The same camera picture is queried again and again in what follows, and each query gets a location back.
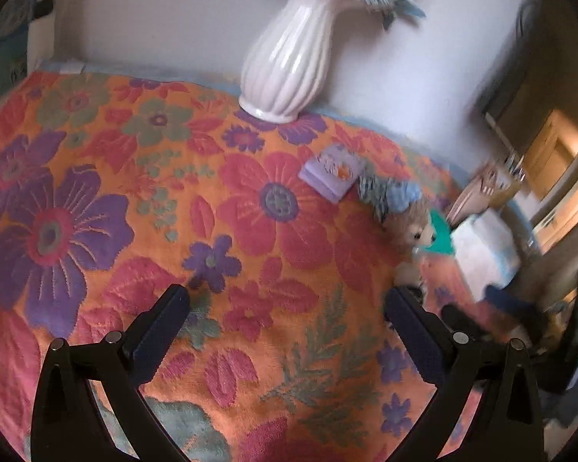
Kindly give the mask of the white ribbed ceramic vase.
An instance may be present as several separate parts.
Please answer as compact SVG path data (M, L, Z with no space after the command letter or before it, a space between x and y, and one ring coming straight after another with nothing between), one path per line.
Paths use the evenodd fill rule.
M362 0L288 0L247 53L242 109L269 123L295 121L324 86L337 16L362 6Z

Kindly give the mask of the small beige handbag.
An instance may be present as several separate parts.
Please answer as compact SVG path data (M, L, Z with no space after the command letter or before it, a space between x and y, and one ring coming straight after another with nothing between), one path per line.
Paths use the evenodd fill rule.
M487 210L497 191L497 177L498 169L492 162L482 165L476 171L447 213L446 220L451 228L457 228L469 216Z

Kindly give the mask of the blue white tissue pack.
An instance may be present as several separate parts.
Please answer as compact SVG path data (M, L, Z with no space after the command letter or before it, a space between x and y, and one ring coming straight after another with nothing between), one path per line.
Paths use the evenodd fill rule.
M471 215L451 234L455 259L476 301L487 286L509 285L521 266L512 233L492 210Z

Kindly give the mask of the floral orange table cloth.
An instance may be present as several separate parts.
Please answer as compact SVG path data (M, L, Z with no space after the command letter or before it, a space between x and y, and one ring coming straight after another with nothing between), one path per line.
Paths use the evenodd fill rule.
M386 328L403 256L349 193L298 176L342 144L416 181L448 170L376 131L251 120L179 81L34 72L0 104L0 432L29 453L44 355L123 331L173 284L192 310L143 396L194 461L381 461L433 388Z

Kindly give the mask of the black wall television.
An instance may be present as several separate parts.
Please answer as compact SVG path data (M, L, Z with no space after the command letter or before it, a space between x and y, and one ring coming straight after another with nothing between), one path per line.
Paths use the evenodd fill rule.
M517 153L528 149L555 110L578 129L578 15L569 0L523 0L511 49L479 109Z

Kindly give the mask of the purple wet wipes pack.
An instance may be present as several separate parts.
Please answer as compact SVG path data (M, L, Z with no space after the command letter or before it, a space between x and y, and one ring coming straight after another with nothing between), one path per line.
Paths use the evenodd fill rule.
M334 144L307 160L298 177L330 203L339 203L364 168L361 156L342 144Z

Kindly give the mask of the brown pen holder box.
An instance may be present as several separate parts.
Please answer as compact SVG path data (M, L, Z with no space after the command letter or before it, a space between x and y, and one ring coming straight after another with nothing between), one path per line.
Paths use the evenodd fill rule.
M521 190L526 178L523 163L524 157L515 152L509 153L503 160L490 162L494 171L493 194L489 199L491 209L504 208Z

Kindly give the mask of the green soft cloth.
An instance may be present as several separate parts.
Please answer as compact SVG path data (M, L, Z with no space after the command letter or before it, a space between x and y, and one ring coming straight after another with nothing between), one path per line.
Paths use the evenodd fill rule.
M451 238L451 228L446 218L440 211L432 209L430 211L431 224L434 228L435 239L426 248L428 253L442 254L443 256L454 256L455 249Z

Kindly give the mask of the brown plush toy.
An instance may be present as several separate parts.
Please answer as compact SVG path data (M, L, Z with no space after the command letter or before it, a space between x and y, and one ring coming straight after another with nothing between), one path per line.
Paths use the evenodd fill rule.
M395 285L411 288L413 297L422 305L427 287L418 252L430 247L436 239L428 200L420 198L408 204L402 212L390 212L383 222L383 228L390 244L402 258L393 276Z

